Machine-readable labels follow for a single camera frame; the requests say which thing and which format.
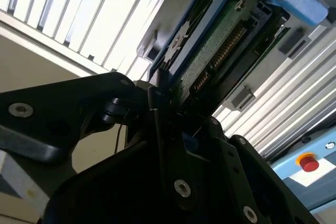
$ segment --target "green circuit board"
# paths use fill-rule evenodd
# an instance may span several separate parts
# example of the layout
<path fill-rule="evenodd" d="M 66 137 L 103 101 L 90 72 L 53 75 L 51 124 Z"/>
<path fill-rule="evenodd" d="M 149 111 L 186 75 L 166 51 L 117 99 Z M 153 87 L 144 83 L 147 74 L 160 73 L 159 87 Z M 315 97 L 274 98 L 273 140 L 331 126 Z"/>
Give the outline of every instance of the green circuit board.
<path fill-rule="evenodd" d="M 250 11 L 256 6 L 258 0 L 246 0 L 241 9 L 237 9 L 236 5 L 239 0 L 228 0 L 221 12 L 218 14 L 211 27 L 207 31 L 203 42 L 193 53 L 188 67 L 181 75 L 173 89 L 174 103 L 181 105 L 189 96 L 191 88 L 195 85 L 195 81 L 204 74 L 205 67 L 209 64 L 213 57 L 223 45 L 227 43 L 234 47 L 233 42 L 227 42 L 235 33 L 237 25 L 242 20 L 250 17 Z"/>

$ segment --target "black cable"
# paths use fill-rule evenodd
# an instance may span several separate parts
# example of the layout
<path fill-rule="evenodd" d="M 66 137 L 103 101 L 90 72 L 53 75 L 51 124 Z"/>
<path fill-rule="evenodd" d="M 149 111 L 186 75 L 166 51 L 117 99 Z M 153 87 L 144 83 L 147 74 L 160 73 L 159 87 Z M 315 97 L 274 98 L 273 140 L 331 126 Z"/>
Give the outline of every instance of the black cable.
<path fill-rule="evenodd" d="M 122 124 L 120 124 L 119 129 L 118 129 L 118 133 L 117 133 L 117 141 L 116 141 L 116 147 L 114 148 L 114 154 L 117 153 L 121 127 L 122 127 Z"/>

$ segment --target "circuit board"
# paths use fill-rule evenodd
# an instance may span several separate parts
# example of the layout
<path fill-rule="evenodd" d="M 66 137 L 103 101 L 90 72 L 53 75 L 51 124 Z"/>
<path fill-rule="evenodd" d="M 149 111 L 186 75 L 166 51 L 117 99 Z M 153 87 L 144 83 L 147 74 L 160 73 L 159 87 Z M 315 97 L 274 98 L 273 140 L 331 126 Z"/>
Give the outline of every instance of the circuit board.
<path fill-rule="evenodd" d="M 246 0 L 242 7 L 237 8 L 238 2 L 239 0 L 228 0 L 206 33 L 203 42 L 193 53 L 190 64 L 173 91 L 175 102 L 178 104 L 186 100 L 191 90 L 197 91 L 202 87 L 207 78 L 205 67 L 212 63 L 216 68 L 246 32 L 242 20 L 250 17 L 250 12 L 258 0 Z"/>

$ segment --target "white wall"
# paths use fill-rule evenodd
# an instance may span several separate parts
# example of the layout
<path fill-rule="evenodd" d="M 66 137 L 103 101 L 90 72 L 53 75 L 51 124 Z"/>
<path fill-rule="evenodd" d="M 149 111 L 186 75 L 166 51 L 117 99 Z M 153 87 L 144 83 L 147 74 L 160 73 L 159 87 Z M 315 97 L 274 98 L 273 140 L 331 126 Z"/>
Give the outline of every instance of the white wall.
<path fill-rule="evenodd" d="M 0 92 L 74 79 L 73 73 L 0 37 Z M 73 167 L 80 172 L 112 155 L 118 125 L 107 132 L 93 134 L 79 142 L 73 156 Z M 124 145 L 121 131 L 118 150 Z M 0 193 L 0 215 L 36 222 L 38 216 L 27 202 Z"/>

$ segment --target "red button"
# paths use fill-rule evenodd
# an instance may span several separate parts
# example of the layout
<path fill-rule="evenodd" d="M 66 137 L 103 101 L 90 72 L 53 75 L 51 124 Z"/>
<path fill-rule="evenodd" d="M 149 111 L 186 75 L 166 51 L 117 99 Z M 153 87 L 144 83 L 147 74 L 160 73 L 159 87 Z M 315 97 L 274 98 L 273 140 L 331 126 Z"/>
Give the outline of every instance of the red button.
<path fill-rule="evenodd" d="M 312 156 L 301 159 L 300 165 L 305 172 L 313 172 L 320 166 L 319 162 L 317 162 Z"/>

